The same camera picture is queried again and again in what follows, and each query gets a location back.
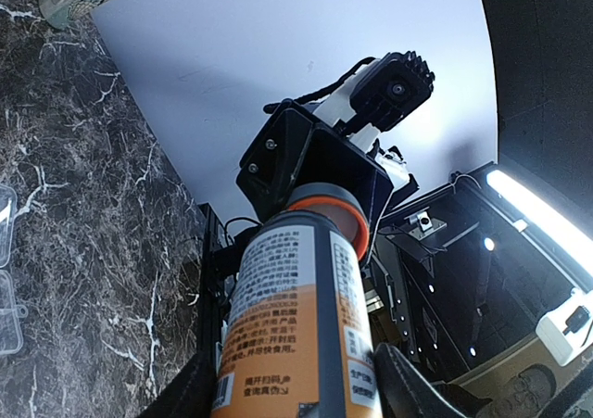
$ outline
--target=dark marble surface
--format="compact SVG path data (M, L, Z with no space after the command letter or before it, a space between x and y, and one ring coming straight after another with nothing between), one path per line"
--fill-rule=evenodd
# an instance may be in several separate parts
M0 0L0 183L29 309L0 416L136 416L195 350L199 268L182 263L204 218L90 19L56 32L36 0Z

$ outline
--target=plastic tray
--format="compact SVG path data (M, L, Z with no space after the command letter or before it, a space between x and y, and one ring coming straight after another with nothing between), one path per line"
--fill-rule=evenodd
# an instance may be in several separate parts
M17 353L22 348L19 318L27 314L27 307L15 301L12 277L0 270L0 356Z
M0 268L10 259L12 226L17 211L17 193L9 186L0 184Z

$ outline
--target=white panel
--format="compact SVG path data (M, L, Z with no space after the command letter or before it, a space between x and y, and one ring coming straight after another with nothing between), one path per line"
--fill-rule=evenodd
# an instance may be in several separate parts
M497 159L481 0L114 0L95 21L173 165L223 219L250 212L234 179L261 107L366 56L416 50L436 74L433 97L383 138L422 193Z

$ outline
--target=person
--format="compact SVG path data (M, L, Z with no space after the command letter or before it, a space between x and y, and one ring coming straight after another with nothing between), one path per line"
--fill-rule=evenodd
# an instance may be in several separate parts
M549 367L534 364L511 378L491 398L477 398L463 387L435 387L453 407L474 418L532 418L556 393L556 377Z

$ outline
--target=black hair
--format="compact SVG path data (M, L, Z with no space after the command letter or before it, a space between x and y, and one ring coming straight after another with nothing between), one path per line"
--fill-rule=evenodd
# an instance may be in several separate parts
M553 398L554 394L556 393L556 388L557 388L556 376L554 375L554 372L552 372L547 365L533 364L533 365L530 365L529 367L527 367L525 370L521 371L521 373L525 373L528 370L539 370L541 373L543 373L546 376L546 379L548 379L548 382L549 382L549 388L551 390L549 397Z

